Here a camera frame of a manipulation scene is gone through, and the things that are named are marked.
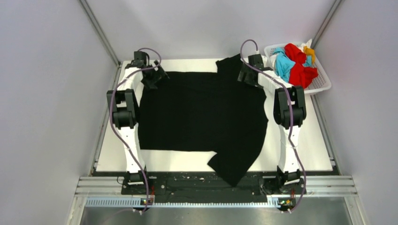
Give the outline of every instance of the clothing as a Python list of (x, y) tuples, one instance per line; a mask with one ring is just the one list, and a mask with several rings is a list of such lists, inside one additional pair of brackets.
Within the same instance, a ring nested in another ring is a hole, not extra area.
[(315, 63), (315, 50), (304, 46), (304, 53), (307, 56), (311, 56), (311, 65), (313, 65)]
[(290, 70), (293, 68), (295, 62), (291, 61), (285, 54), (285, 51), (278, 47), (274, 50), (276, 55), (275, 73), (285, 82), (289, 82)]
[(307, 60), (306, 60), (305, 63), (303, 63), (303, 66), (304, 67), (311, 67), (312, 66), (312, 56), (308, 55), (306, 58), (307, 58)]
[(305, 44), (301, 44), (301, 45), (298, 47), (298, 49), (300, 49), (300, 51), (304, 52), (304, 47), (305, 47), (305, 46), (311, 47), (311, 45), (312, 45), (312, 39), (308, 40), (307, 43), (305, 43)]
[(303, 65), (296, 63), (291, 69), (289, 83), (293, 85), (300, 85), (305, 89), (317, 76), (318, 71), (316, 68), (304, 67)]
[(269, 57), (269, 60), (270, 60), (270, 62), (271, 62), (271, 68), (272, 68), (273, 70), (275, 70), (275, 61), (276, 61), (277, 55), (278, 55), (278, 54), (273, 54), (273, 55), (271, 55), (271, 56)]
[(312, 79), (318, 76), (318, 70), (316, 68), (303, 66), (303, 64), (308, 64), (308, 57), (295, 45), (287, 44), (285, 46), (285, 51), (289, 59), (296, 62), (290, 71), (289, 83), (301, 85), (304, 89), (307, 88), (311, 84)]
[(286, 56), (296, 63), (303, 64), (307, 60), (307, 55), (300, 51), (294, 44), (289, 43), (285, 46)]
[(239, 55), (216, 64), (217, 73), (167, 72), (157, 90), (144, 89), (138, 137), (141, 149), (215, 151), (208, 165), (234, 187), (264, 144), (266, 96), (237, 81)]

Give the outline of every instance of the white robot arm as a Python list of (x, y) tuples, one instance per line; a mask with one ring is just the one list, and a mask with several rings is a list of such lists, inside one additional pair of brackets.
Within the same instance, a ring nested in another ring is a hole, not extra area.
[[(259, 74), (246, 64), (243, 64), (238, 80), (255, 87), (264, 88), (271, 94), (269, 97), (274, 98), (274, 119), (279, 125), (281, 134), (281, 155), (276, 177), (278, 186), (282, 188), (283, 186), (297, 185), (300, 183), (300, 170), (294, 148), (297, 149), (300, 127), (306, 118), (304, 90), (301, 86), (292, 86), (285, 82), (271, 68), (264, 67), (263, 58), (259, 53), (249, 56), (249, 65), (263, 71), (268, 76)], [(286, 92), (278, 83), (287, 88), (291, 99), (293, 109), (292, 143), (289, 141), (290, 111), (288, 99)]]
[[(135, 156), (141, 168), (145, 169), (145, 161), (141, 155), (141, 148), (138, 140), (138, 121), (139, 110), (135, 91), (140, 83), (149, 89), (156, 89), (155, 83), (163, 77), (168, 77), (166, 72), (160, 67), (151, 68), (147, 66), (147, 54), (145, 52), (134, 52), (134, 60), (128, 64), (124, 71), (122, 80), (126, 80), (117, 88), (115, 93), (115, 103), (111, 106), (112, 90), (107, 92), (108, 106), (112, 107), (112, 116), (115, 127), (120, 137), (128, 144), (132, 154)], [(128, 184), (143, 184), (143, 176), (140, 166), (131, 157), (129, 148), (124, 145), (126, 155), (126, 171), (129, 174)]]

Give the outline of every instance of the gray wall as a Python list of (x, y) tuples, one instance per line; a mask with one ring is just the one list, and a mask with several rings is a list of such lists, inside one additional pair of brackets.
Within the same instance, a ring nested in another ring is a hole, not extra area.
[(115, 71), (77, 0), (0, 1), (0, 224), (65, 224)]
[(222, 58), (237, 54), (248, 38), (255, 39), (261, 50), (266, 45), (307, 41), (315, 36), (333, 0), (88, 3), (119, 59), (128, 60), (143, 46), (158, 50), (166, 59)]
[(345, 1), (316, 48), (333, 85), (322, 110), (372, 224), (397, 224), (397, 12), (394, 0)]

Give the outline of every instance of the white work surface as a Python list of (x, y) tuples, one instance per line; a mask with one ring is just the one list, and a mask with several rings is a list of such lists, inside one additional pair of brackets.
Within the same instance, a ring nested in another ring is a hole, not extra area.
[[(219, 59), (199, 60), (162, 60), (165, 71), (179, 72), (217, 72), (215, 62)], [(124, 76), (124, 67), (129, 61), (123, 62), (120, 79)], [(140, 84), (136, 90), (138, 102), (141, 100), (144, 86)], [(268, 118), (267, 134), (261, 153), (249, 171), (276, 171), (280, 156), (280, 132), (273, 118), (274, 96), (265, 92), (267, 99), (264, 104)], [(321, 129), (316, 118), (310, 96), (306, 96), (307, 117), (302, 125), (298, 140), (298, 155), (306, 171), (332, 171), (330, 158), (323, 140)], [(184, 152), (170, 150), (142, 150), (147, 171), (157, 172), (213, 172), (207, 165), (216, 153)], [(126, 158), (121, 141), (114, 135), (109, 122), (101, 147), (97, 164), (98, 172), (126, 171)]]

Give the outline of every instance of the laundry basket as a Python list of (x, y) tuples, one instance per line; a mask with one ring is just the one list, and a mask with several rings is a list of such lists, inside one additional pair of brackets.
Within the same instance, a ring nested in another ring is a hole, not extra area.
[[(299, 47), (301, 45), (300, 42), (290, 42), (295, 46)], [(286, 44), (278, 44), (278, 45), (270, 45), (264, 48), (265, 56), (267, 57), (267, 61), (271, 62), (270, 56), (274, 53), (277, 47), (284, 48)], [(322, 65), (315, 57), (315, 63), (313, 65), (318, 70), (318, 76), (312, 80), (312, 83), (304, 90), (304, 94), (313, 95), (323, 90), (330, 89), (332, 87), (332, 83), (330, 82), (328, 76), (323, 70)]]

